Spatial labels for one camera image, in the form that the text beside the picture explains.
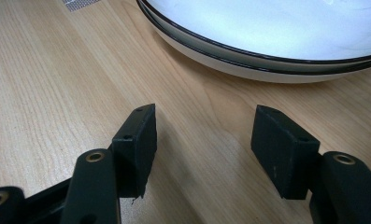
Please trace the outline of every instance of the light wooden surface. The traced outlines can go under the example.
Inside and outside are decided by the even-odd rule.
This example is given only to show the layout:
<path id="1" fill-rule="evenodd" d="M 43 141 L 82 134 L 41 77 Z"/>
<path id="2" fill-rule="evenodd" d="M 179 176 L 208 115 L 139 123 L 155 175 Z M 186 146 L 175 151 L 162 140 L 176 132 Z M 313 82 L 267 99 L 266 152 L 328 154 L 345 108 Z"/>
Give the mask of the light wooden surface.
<path id="1" fill-rule="evenodd" d="M 69 12 L 61 0 L 0 0 L 0 187 L 31 196 L 107 147 L 130 112 L 157 107 L 144 199 L 123 223 L 311 223 L 281 200 L 250 150 L 256 105 L 277 108 L 371 169 L 371 69 L 283 85 L 214 71 L 169 47 L 135 0 Z"/>

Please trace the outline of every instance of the wood grain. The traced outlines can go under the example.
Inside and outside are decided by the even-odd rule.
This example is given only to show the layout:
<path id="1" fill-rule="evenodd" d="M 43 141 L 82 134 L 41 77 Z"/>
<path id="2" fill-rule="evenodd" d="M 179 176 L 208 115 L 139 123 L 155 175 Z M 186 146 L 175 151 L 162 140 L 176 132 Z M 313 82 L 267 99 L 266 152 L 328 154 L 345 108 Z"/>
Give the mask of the wood grain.
<path id="1" fill-rule="evenodd" d="M 123 223 L 311 223 L 281 200 L 250 150 L 256 105 L 282 110 L 371 169 L 371 69 L 284 85 L 232 77 L 169 47 L 134 0 L 69 12 L 61 0 L 0 0 L 0 187 L 26 196 L 107 147 L 130 112 L 157 106 L 158 152 Z"/>

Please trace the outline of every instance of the bowl rim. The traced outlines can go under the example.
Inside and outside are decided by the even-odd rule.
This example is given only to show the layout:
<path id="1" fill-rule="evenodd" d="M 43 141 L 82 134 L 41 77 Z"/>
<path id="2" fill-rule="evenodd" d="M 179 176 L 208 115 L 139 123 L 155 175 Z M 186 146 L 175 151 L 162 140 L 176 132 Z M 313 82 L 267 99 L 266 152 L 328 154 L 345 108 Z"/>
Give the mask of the bowl rim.
<path id="1" fill-rule="evenodd" d="M 154 6 L 152 6 L 148 0 L 137 0 L 142 2 L 149 10 L 151 10 L 154 14 L 156 14 L 158 17 L 160 17 L 165 22 L 169 23 L 170 25 L 174 26 L 175 28 L 179 29 L 181 32 L 184 32 L 187 35 L 191 35 L 199 40 L 205 41 L 210 45 L 217 46 L 222 49 L 227 49 L 239 54 L 256 57 L 260 59 L 265 59 L 268 61 L 276 61 L 276 62 L 283 62 L 283 63 L 300 63 L 300 64 L 344 64 L 344 63 L 362 63 L 363 61 L 371 61 L 371 55 L 366 55 L 362 57 L 356 57 L 356 58 L 349 58 L 349 59 L 338 59 L 338 60 L 308 60 L 308 59 L 292 59 L 292 58 L 285 58 L 285 57 L 278 57 L 278 56 L 272 56 L 262 53 L 257 53 L 249 50 L 239 49 L 235 48 L 229 45 L 222 44 L 221 42 L 212 40 L 210 38 L 207 38 L 205 36 L 199 35 L 195 32 L 192 32 L 188 30 L 187 28 L 175 23 L 174 21 L 171 21 L 168 19 L 165 15 L 163 15 L 160 11 L 158 11 Z"/>
<path id="2" fill-rule="evenodd" d="M 353 65 L 353 66 L 350 66 L 350 67 L 345 67 L 345 68 L 340 68 L 340 69 L 333 69 L 333 70 L 330 70 L 330 71 L 324 71 L 324 72 L 298 72 L 298 71 L 283 71 L 283 70 L 278 70 L 278 69 L 269 69 L 269 68 L 262 68 L 262 67 L 257 67 L 257 66 L 251 66 L 251 65 L 247 65 L 247 64 L 243 64 L 243 63 L 237 63 L 237 62 L 233 62 L 233 61 L 230 61 L 230 60 L 227 60 L 227 59 L 223 59 L 221 57 L 218 57 L 216 55 L 213 55 L 213 54 L 210 54 L 210 53 L 207 53 L 205 51 L 202 51 L 200 49 L 197 49 L 187 43 L 184 43 L 183 41 L 177 39 L 176 37 L 172 36 L 169 32 L 167 32 L 165 30 L 165 28 L 163 28 L 148 12 L 147 9 L 145 9 L 144 7 L 148 7 L 148 6 L 143 6 L 145 5 L 144 4 L 144 1 L 145 0 L 136 0 L 141 11 L 144 13 L 144 15 L 147 17 L 147 19 L 157 28 L 159 29 L 162 33 L 164 33 L 165 35 L 167 35 L 168 37 L 170 37 L 171 39 L 175 40 L 177 43 L 179 43 L 180 45 L 188 48 L 188 49 L 191 49 L 191 50 L 194 50 L 198 53 L 201 53 L 207 57 L 210 57 L 212 59 L 215 59 L 215 60 L 218 60 L 218 61 L 221 61 L 223 63 L 229 63 L 231 65 L 234 65 L 234 66 L 241 66 L 241 67 L 244 67 L 244 68 L 247 68 L 247 69 L 250 69 L 250 70 L 256 70 L 256 71 L 262 71 L 262 72 L 269 72 L 269 73 L 276 73 L 276 74 L 281 74 L 283 76 L 286 76 L 286 75 L 296 75 L 296 76 L 327 76 L 327 75 L 338 75 L 338 74 L 344 74 L 344 73 L 350 73 L 350 72 L 357 72 L 357 71 L 360 71 L 360 70 L 364 70 L 364 69 L 367 69 L 367 68 L 370 68 L 371 67 L 371 61 L 368 61 L 368 62 L 365 62 L 365 63 L 359 63 L 359 64 L 356 64 L 356 65 Z"/>

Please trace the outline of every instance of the perforated metal sheet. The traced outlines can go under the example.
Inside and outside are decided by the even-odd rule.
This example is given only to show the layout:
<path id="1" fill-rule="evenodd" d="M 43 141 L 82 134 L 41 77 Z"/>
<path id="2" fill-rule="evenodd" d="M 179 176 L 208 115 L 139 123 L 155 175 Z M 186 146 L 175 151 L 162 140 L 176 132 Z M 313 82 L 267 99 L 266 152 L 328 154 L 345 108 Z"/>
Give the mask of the perforated metal sheet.
<path id="1" fill-rule="evenodd" d="M 86 7 L 98 1 L 100 0 L 63 0 L 66 7 L 68 7 L 70 11 L 78 10 L 82 7 Z"/>

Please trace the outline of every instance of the black bowl rim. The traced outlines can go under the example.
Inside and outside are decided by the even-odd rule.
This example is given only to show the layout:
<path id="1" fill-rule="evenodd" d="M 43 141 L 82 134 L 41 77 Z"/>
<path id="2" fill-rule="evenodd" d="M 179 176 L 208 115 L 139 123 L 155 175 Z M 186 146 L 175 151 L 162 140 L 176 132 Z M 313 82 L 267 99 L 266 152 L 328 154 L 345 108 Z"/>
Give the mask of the black bowl rim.
<path id="1" fill-rule="evenodd" d="M 268 61 L 277 61 L 277 62 L 284 62 L 284 63 L 301 63 L 301 64 L 344 64 L 344 63 L 362 63 L 363 61 L 371 61 L 371 55 L 363 56 L 363 57 L 357 57 L 357 58 L 350 58 L 350 59 L 340 59 L 340 60 L 303 60 L 303 59 L 291 59 L 291 58 L 284 58 L 284 57 L 277 57 L 277 56 L 271 56 L 266 55 L 262 53 L 257 53 L 253 51 L 243 50 L 231 47 L 229 45 L 222 44 L 220 42 L 214 41 L 212 39 L 206 38 L 202 35 L 199 35 L 197 33 L 194 33 L 185 27 L 171 21 L 166 16 L 164 16 L 162 13 L 160 13 L 155 7 L 153 7 L 148 0 L 137 0 L 141 1 L 145 6 L 147 6 L 153 13 L 155 13 L 158 17 L 160 17 L 162 20 L 166 21 L 170 25 L 174 26 L 175 28 L 179 29 L 180 31 L 184 32 L 187 35 L 191 35 L 197 39 L 200 39 L 202 41 L 207 42 L 208 44 L 215 45 L 219 48 L 228 49 L 230 51 L 234 51 L 239 54 L 244 54 L 247 56 L 257 57 L 261 59 L 265 59 Z"/>
<path id="2" fill-rule="evenodd" d="M 243 63 L 236 63 L 236 62 L 233 62 L 233 61 L 230 61 L 230 60 L 223 59 L 221 57 L 217 57 L 217 56 L 212 55 L 210 53 L 206 53 L 206 52 L 204 52 L 204 51 L 202 51 L 200 49 L 197 49 L 197 48 L 195 48 L 193 46 L 190 46 L 190 45 L 188 45 L 186 43 L 183 43 L 182 41 L 178 40 L 177 38 L 175 38 L 174 36 L 172 36 L 171 34 L 169 34 L 165 30 L 165 28 L 163 28 L 149 14 L 149 12 L 143 6 L 143 1 L 144 0 L 136 0 L 136 1 L 138 3 L 138 6 L 140 7 L 141 11 L 147 17 L 147 19 L 156 28 L 158 28 L 162 33 L 164 33 L 165 35 L 167 35 L 168 37 L 170 37 L 171 39 L 175 40 L 180 45 L 182 45 L 182 46 L 184 46 L 184 47 L 186 47 L 188 49 L 191 49 L 193 51 L 196 51 L 196 52 L 201 53 L 201 54 L 203 54 L 203 55 L 205 55 L 205 56 L 207 56 L 209 58 L 212 58 L 212 59 L 221 61 L 223 63 L 229 63 L 231 65 L 244 67 L 244 68 L 247 68 L 247 69 L 250 69 L 250 70 L 256 70 L 256 71 L 261 71 L 261 72 L 269 72 L 269 73 L 276 73 L 276 74 L 280 74 L 280 75 L 283 75 L 283 76 L 287 76 L 287 75 L 293 75 L 293 76 L 333 76 L 333 75 L 340 75 L 340 74 L 345 74 L 345 73 L 350 73 L 350 72 L 356 72 L 356 71 L 364 70 L 366 68 L 370 68 L 371 67 L 371 61 L 369 61 L 369 62 L 366 62 L 366 63 L 359 63 L 359 64 L 356 64 L 354 66 L 346 67 L 346 68 L 343 68 L 343 69 L 331 70 L 329 72 L 293 72 L 293 71 L 281 71 L 281 70 L 276 70 L 276 69 L 268 69 L 268 68 L 262 68 L 262 67 L 255 67 L 255 66 L 246 65 L 246 64 L 243 64 Z"/>

